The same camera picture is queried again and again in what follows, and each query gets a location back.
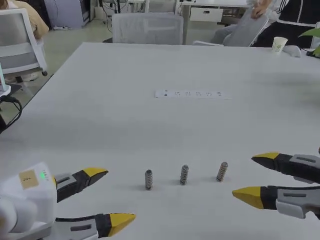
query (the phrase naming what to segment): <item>yellow fingertip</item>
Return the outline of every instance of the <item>yellow fingertip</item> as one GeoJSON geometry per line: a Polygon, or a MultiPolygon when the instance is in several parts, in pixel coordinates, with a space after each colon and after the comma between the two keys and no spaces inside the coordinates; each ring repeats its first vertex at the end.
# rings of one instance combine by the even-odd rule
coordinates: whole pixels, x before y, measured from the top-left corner
{"type": "Polygon", "coordinates": [[[53,181],[54,185],[57,186],[57,181],[56,181],[56,178],[54,176],[52,176],[52,181],[53,181]]]}
{"type": "Polygon", "coordinates": [[[104,168],[99,168],[99,167],[88,167],[83,169],[83,171],[91,178],[92,176],[96,174],[101,174],[101,173],[108,173],[107,169],[104,168]]]}
{"type": "Polygon", "coordinates": [[[232,191],[232,195],[257,209],[264,209],[264,205],[261,200],[260,186],[249,186],[237,189],[232,191]]]}
{"type": "Polygon", "coordinates": [[[279,154],[280,154],[279,152],[267,152],[267,153],[255,155],[252,158],[267,158],[267,159],[274,160],[279,154]]]}
{"type": "Polygon", "coordinates": [[[130,213],[111,213],[111,230],[108,237],[115,235],[135,220],[136,215],[130,213]]]}

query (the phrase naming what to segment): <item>power strip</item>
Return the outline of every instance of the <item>power strip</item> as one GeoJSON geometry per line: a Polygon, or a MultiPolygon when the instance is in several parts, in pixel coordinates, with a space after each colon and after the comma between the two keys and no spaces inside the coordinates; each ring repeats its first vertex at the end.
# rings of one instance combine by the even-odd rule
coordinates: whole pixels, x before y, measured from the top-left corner
{"type": "Polygon", "coordinates": [[[231,99],[221,91],[209,90],[156,90],[154,97],[167,99],[231,99]]]}

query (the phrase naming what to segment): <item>office chair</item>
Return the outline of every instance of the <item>office chair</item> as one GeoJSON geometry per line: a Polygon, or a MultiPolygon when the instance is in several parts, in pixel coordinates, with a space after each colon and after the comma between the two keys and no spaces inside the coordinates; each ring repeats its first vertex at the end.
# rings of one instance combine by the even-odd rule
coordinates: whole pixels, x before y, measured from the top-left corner
{"type": "Polygon", "coordinates": [[[114,43],[181,45],[181,16],[163,13],[122,13],[112,19],[114,43]]]}
{"type": "Polygon", "coordinates": [[[251,18],[252,8],[245,11],[240,19],[236,29],[231,33],[222,44],[214,44],[194,41],[192,45],[208,45],[208,46],[225,46],[225,47],[250,47],[259,34],[264,30],[269,19],[266,15],[262,15],[258,19],[251,18]]]}
{"type": "Polygon", "coordinates": [[[43,42],[35,39],[26,9],[0,11],[0,62],[5,77],[48,75],[43,42]]]}

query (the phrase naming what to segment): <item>paper cup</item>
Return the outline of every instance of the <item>paper cup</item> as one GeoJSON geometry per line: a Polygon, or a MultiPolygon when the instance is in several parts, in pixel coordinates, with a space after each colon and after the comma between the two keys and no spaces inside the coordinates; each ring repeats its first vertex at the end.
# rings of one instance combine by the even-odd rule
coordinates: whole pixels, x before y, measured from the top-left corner
{"type": "Polygon", "coordinates": [[[282,52],[282,49],[284,49],[284,46],[286,45],[288,39],[280,36],[276,36],[273,39],[273,44],[272,44],[272,52],[276,54],[280,54],[282,52]]]}

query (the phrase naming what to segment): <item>green led light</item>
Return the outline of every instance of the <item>green led light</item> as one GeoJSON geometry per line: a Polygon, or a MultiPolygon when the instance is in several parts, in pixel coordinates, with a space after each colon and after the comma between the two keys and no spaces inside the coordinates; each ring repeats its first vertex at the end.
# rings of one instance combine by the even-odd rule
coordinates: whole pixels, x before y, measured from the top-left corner
{"type": "Polygon", "coordinates": [[[44,172],[40,173],[40,177],[41,177],[42,179],[45,179],[45,178],[46,178],[45,173],[44,173],[44,172]]]}

